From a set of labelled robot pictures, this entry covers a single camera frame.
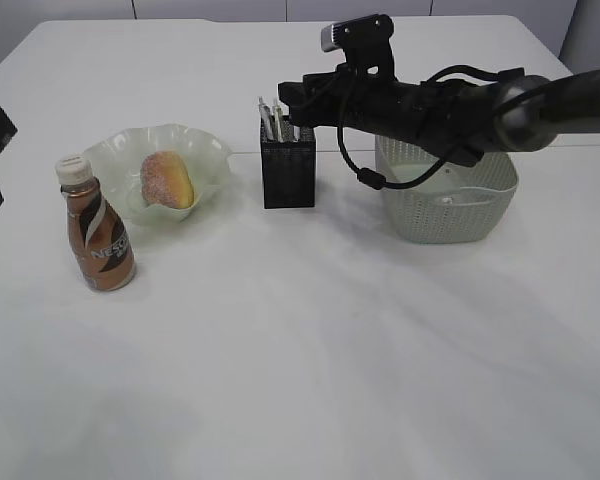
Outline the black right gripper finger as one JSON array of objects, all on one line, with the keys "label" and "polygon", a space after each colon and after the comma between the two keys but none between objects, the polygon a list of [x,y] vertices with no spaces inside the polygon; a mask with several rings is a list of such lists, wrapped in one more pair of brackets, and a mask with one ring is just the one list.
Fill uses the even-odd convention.
[{"label": "black right gripper finger", "polygon": [[301,81],[284,81],[278,84],[279,100],[289,108],[306,108],[328,93],[339,81],[340,74],[306,74]]},{"label": "black right gripper finger", "polygon": [[338,110],[335,108],[289,108],[289,122],[298,127],[336,127]]}]

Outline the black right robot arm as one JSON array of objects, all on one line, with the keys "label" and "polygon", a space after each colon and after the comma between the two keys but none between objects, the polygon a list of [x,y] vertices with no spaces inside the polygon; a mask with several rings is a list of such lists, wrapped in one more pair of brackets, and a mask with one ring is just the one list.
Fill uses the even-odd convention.
[{"label": "black right robot arm", "polygon": [[466,67],[418,84],[338,68],[282,82],[292,124],[342,126],[415,145],[472,167],[487,152],[534,152],[560,134],[600,134],[600,70],[550,81],[523,69],[491,82],[465,80]]}]

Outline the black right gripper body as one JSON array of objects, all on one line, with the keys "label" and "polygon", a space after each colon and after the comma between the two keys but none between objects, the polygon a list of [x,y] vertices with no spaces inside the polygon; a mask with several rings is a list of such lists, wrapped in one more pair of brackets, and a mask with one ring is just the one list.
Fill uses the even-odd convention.
[{"label": "black right gripper body", "polygon": [[398,140],[425,140],[430,125],[430,89],[398,81],[362,80],[343,69],[332,73],[329,126]]}]

